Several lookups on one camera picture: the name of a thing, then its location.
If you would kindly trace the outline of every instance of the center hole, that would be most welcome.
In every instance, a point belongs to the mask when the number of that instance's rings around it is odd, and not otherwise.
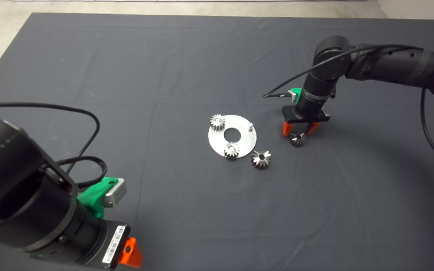
[[[229,128],[225,130],[224,137],[229,142],[237,142],[241,140],[241,133],[235,128]]]

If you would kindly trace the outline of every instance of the gear teeth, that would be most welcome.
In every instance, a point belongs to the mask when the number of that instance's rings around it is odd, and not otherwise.
[[[214,131],[221,131],[224,129],[224,126],[225,119],[223,115],[215,114],[212,116],[212,118],[210,118],[210,127],[212,127]]]
[[[306,143],[306,134],[291,134],[289,143],[296,148],[302,147]]]
[[[257,169],[265,169],[270,165],[269,151],[253,151],[250,158],[252,166]]]
[[[229,142],[224,147],[224,156],[227,159],[234,160],[239,155],[240,147],[236,142]]]

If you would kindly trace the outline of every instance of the table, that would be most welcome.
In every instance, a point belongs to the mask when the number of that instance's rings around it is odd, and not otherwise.
[[[106,218],[132,225],[143,270],[434,269],[434,153],[420,90],[342,79],[330,122],[301,149],[281,134],[290,101],[261,98],[336,34],[434,50],[431,20],[32,14],[0,60],[0,101],[100,118],[87,154],[127,180]],[[431,95],[426,109],[434,137]],[[272,165],[258,171],[249,157],[217,155],[207,141],[215,113],[253,122]],[[0,108],[0,118],[55,159],[75,155],[93,129],[87,117],[51,110]],[[82,164],[72,176],[97,174]],[[0,245],[0,270],[15,268],[86,270]]]

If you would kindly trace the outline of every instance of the circular metal plate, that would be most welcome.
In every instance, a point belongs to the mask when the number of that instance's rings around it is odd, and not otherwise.
[[[237,158],[248,155],[255,147],[257,142],[257,134],[255,127],[249,131],[249,121],[238,115],[225,115],[225,127],[221,131],[214,131],[212,127],[209,128],[209,143],[212,149],[221,156],[224,156],[224,147],[228,144],[224,137],[224,132],[227,129],[235,128],[241,133],[241,139],[237,141],[240,147],[239,155]]]

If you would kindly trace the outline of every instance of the white sticker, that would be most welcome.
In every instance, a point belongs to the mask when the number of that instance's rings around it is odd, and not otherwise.
[[[103,256],[104,263],[110,263],[112,262],[113,256],[117,250],[117,246],[120,243],[120,239],[122,238],[122,235],[124,234],[125,226],[118,226],[117,230],[115,231],[115,234],[113,235],[112,241],[110,242],[110,245],[108,246],[107,252],[105,253],[105,256]]]

